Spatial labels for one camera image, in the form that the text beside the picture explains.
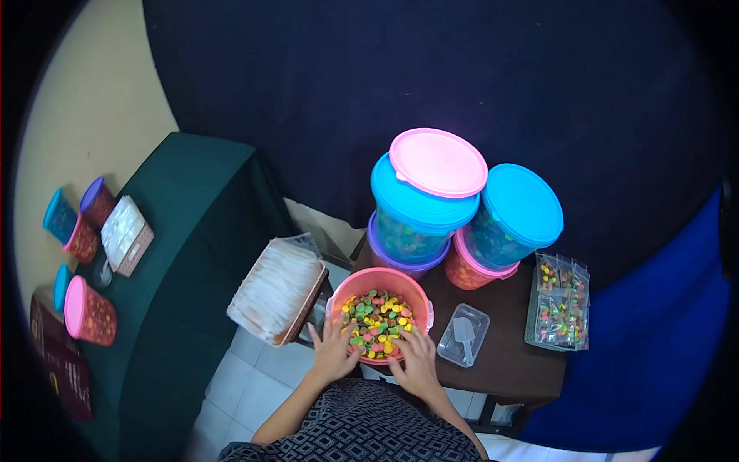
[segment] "pink lid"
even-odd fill
[[[411,129],[390,144],[400,181],[441,197],[469,197],[488,180],[488,165],[468,141],[439,129]]]
[[[64,325],[74,339],[80,338],[86,298],[87,281],[82,276],[73,277],[64,297]]]
[[[472,254],[469,253],[469,250],[467,250],[467,245],[465,245],[464,242],[464,233],[462,232],[464,228],[466,228],[466,226],[463,226],[462,228],[459,228],[454,232],[454,248],[457,249],[460,257],[462,257],[467,265],[470,265],[473,270],[480,274],[485,274],[486,276],[495,276],[498,279],[505,279],[512,276],[516,271],[518,271],[518,265],[520,265],[521,262],[515,262],[513,265],[507,267],[505,270],[500,271],[485,268],[480,263],[478,263],[474,259]]]

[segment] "purple lid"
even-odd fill
[[[402,271],[426,271],[441,263],[441,260],[446,257],[446,252],[449,251],[449,246],[452,243],[451,239],[446,241],[446,245],[438,254],[434,255],[433,257],[431,257],[431,259],[428,259],[425,262],[405,263],[397,261],[390,255],[385,253],[385,250],[382,248],[382,244],[380,244],[380,241],[377,239],[377,229],[375,229],[377,227],[376,215],[377,211],[375,210],[374,212],[372,212],[372,216],[369,218],[369,223],[367,223],[367,240],[369,240],[369,246],[372,248],[372,250],[380,258],[388,262],[391,266],[395,266]]]
[[[103,186],[105,186],[105,180],[103,177],[95,178],[95,181],[92,182],[89,188],[87,188],[87,191],[85,191],[85,194],[82,195],[80,210],[85,211],[91,206]]]

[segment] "blue plastic container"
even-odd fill
[[[56,279],[54,279],[54,309],[59,313],[64,311],[64,298],[67,296],[67,286],[73,277],[74,274],[65,264],[62,264],[59,267],[59,271],[56,272]]]
[[[565,229],[556,194],[531,170],[512,163],[490,169],[483,205],[465,243],[482,266],[499,270],[548,247]]]
[[[56,190],[44,214],[44,229],[49,231],[62,245],[72,237],[77,225],[77,212],[69,205],[61,188]]]
[[[377,202],[378,241],[399,262],[426,262],[438,255],[480,206],[479,194],[439,197],[400,181],[387,153],[372,169],[370,185]]]

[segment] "green tablecloth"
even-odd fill
[[[296,229],[261,155],[230,141],[170,134],[125,194],[154,241],[131,277],[100,290],[118,332],[111,347],[81,342],[95,420],[78,426],[105,460],[172,460],[234,336],[231,297],[269,239]],[[101,259],[77,274],[91,280]]]

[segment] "black and white patterned fabric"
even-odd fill
[[[268,446],[231,444],[222,462],[481,461],[472,441],[432,413],[424,414],[377,381],[331,384],[300,430]]]

